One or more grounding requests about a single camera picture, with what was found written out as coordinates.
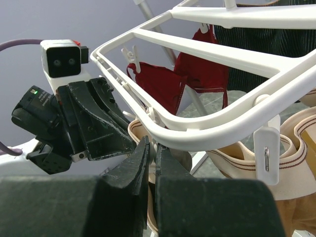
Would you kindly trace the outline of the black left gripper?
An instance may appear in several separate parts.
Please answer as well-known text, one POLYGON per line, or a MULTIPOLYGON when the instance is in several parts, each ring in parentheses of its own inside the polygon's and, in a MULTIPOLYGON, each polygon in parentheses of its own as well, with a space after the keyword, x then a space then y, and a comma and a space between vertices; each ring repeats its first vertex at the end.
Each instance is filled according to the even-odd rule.
POLYGON ((134 151, 136 144, 127 133, 129 121, 112 92, 103 77, 56 89, 60 144, 70 161, 102 160, 134 151))

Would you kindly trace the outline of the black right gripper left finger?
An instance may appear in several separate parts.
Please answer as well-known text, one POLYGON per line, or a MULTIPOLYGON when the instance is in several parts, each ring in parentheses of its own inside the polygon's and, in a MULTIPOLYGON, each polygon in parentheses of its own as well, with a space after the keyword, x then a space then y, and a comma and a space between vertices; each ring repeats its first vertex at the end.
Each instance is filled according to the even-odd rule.
POLYGON ((20 156, 0 156, 0 234, 3 237, 140 237, 147 226, 149 150, 133 154, 104 176, 47 175, 20 156))

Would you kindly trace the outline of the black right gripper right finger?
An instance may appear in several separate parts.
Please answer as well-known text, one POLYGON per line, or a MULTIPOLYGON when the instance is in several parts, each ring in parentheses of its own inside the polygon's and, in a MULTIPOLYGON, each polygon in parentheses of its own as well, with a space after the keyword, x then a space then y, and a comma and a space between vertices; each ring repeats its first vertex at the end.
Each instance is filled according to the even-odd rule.
POLYGON ((195 178, 159 145, 156 205, 161 237, 282 237, 274 198, 261 181, 195 178))

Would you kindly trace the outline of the white hanger clip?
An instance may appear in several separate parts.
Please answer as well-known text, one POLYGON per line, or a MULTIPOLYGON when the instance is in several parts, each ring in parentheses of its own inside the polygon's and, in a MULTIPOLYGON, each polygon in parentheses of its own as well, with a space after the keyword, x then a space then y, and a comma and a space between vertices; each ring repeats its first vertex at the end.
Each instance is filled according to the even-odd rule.
POLYGON ((280 116, 253 133, 256 178, 266 185, 279 182, 280 116))

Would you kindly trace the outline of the white square clip hanger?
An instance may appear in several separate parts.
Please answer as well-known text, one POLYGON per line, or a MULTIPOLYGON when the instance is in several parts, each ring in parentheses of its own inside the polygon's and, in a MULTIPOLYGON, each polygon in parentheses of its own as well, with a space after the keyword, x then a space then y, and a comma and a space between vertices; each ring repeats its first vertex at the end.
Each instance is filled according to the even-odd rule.
POLYGON ((90 58, 157 142, 206 151, 253 134, 256 177, 275 185, 282 167, 279 113, 296 101, 316 104, 316 3, 227 0, 223 7, 195 7, 186 0, 99 46, 90 58), (136 50, 121 50, 134 77, 106 57, 134 38, 178 51, 172 75, 150 71, 136 50), (171 106, 185 84, 223 94, 243 84, 245 95, 212 115, 180 118, 171 106))

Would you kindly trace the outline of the brown underwear with beige waistband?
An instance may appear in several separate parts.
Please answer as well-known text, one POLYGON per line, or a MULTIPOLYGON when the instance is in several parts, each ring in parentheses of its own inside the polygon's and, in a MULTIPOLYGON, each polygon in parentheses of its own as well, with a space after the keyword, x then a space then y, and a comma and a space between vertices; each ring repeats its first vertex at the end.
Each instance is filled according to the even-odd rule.
POLYGON ((280 122, 259 118, 258 109, 200 129, 169 130, 141 116, 128 127, 136 142, 154 142, 185 151, 206 151, 227 178, 264 182, 276 202, 285 233, 316 233, 316 110, 308 108, 280 122))

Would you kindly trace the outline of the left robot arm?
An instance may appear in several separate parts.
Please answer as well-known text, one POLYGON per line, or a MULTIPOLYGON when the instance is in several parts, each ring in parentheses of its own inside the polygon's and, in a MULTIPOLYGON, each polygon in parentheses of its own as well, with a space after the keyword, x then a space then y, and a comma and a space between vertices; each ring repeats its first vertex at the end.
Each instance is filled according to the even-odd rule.
POLYGON ((32 86, 11 120, 34 139, 18 146, 19 156, 1 155, 3 176, 67 174, 81 160, 130 155, 136 147, 103 77, 60 86, 55 94, 32 86))

